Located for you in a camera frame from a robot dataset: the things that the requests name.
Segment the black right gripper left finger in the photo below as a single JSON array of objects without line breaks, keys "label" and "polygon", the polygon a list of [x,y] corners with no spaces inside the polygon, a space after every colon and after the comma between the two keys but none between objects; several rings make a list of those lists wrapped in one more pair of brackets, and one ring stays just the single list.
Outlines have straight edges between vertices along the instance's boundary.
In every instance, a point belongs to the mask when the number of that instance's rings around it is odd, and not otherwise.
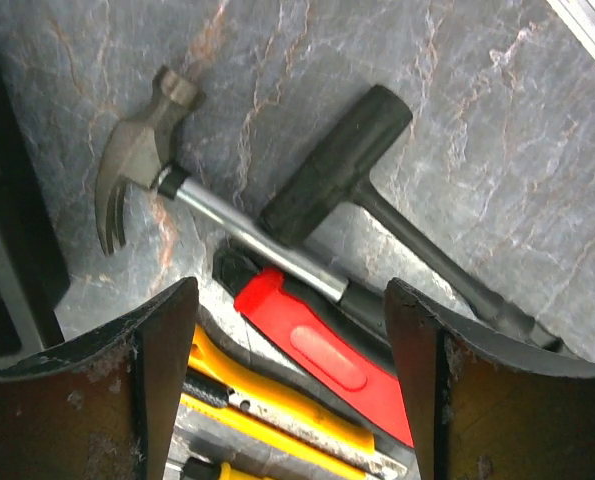
[{"label": "black right gripper left finger", "polygon": [[0,479],[160,479],[198,317],[186,277],[0,369]]}]

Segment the steel claw hammer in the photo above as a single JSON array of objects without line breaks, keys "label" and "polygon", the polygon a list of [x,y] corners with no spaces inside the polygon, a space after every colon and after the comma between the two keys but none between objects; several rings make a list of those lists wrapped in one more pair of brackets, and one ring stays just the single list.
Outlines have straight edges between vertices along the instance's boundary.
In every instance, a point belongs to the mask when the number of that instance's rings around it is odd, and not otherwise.
[{"label": "steel claw hammer", "polygon": [[287,248],[264,233],[249,217],[192,179],[174,162],[174,134],[195,108],[199,88],[168,66],[152,81],[149,103],[113,128],[100,160],[95,186],[95,218],[105,255],[126,244],[123,204],[128,184],[186,204],[220,225],[236,240],[291,274],[376,336],[384,337],[383,296]]}]

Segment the tan plastic toolbox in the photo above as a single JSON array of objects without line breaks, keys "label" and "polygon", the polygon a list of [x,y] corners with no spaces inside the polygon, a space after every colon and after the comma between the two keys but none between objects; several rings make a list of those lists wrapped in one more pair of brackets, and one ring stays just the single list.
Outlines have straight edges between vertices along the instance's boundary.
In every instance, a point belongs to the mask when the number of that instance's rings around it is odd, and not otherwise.
[{"label": "tan plastic toolbox", "polygon": [[69,286],[0,70],[0,368],[63,342],[54,309]]}]

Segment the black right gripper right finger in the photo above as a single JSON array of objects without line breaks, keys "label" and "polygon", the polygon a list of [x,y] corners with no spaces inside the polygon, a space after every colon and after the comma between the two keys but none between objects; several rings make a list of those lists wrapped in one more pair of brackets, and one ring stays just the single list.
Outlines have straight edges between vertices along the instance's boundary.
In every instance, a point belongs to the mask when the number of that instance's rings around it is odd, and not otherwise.
[{"label": "black right gripper right finger", "polygon": [[424,479],[595,479],[595,363],[464,317],[400,279],[385,320]]}]

